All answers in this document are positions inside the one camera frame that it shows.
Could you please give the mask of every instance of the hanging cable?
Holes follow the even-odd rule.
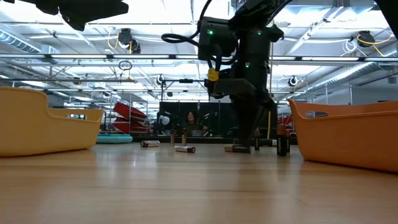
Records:
[[[391,38],[392,38],[392,35],[390,35],[390,37],[389,37],[387,40],[383,40],[383,41],[375,42],[375,43],[366,42],[366,41],[364,41],[364,40],[361,40],[360,37],[361,37],[361,34],[359,34],[359,35],[356,37],[356,38],[358,39],[358,41],[360,41],[360,42],[362,42],[362,43],[364,43],[364,44],[376,45],[376,44],[383,44],[383,43],[386,43],[387,41],[390,41]]]
[[[132,41],[130,41],[130,54],[132,54]]]
[[[375,45],[373,45],[373,47],[376,49],[377,52],[379,52],[379,54],[383,57],[387,57],[385,56],[383,53],[381,53],[381,51],[378,49],[378,47],[376,47]]]
[[[115,50],[118,47],[118,45],[119,45],[119,34],[120,34],[120,32],[118,32],[118,35],[116,37],[116,45],[114,47],[112,47],[111,40],[108,38],[108,46],[109,46],[110,49]]]

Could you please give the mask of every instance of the woman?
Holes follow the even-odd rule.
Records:
[[[187,130],[188,136],[192,136],[193,131],[202,131],[202,135],[203,135],[204,133],[206,133],[206,131],[208,129],[206,126],[202,126],[197,123],[196,114],[192,111],[190,111],[187,114],[187,117],[185,119],[185,125],[183,126],[183,128],[185,128]]]

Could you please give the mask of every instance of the orange basket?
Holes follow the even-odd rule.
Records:
[[[360,106],[289,103],[304,159],[398,172],[398,101]],[[307,118],[313,112],[325,116]]]

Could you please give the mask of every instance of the pipe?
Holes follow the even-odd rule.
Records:
[[[32,54],[40,53],[40,49],[38,49],[37,47],[18,38],[16,35],[13,35],[11,32],[6,32],[6,28],[1,24],[0,24],[0,41],[28,53]]]
[[[387,47],[384,47],[381,49],[381,51],[384,53],[384,55],[387,55],[388,57],[398,57],[398,44],[394,43],[391,44]],[[379,54],[377,52],[371,54],[370,57],[378,57]],[[322,79],[319,79],[318,81],[312,83],[308,89],[307,93],[311,93],[317,90],[322,89],[325,85],[337,85],[341,83],[347,83],[350,82],[351,80],[357,79],[359,77],[363,77],[365,75],[368,75],[372,72],[376,72],[380,70],[380,66],[377,62],[366,62],[366,63],[361,63],[359,65],[355,65],[352,67],[345,67],[341,68],[325,77]],[[299,91],[306,91],[305,88],[301,88]]]

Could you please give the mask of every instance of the orange bin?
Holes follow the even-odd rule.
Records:
[[[289,103],[304,159],[398,172],[398,101],[360,106]],[[312,112],[327,115],[307,118]]]
[[[103,110],[48,108],[41,91],[0,87],[0,156],[29,156],[93,147]],[[86,120],[67,118],[83,114]]]

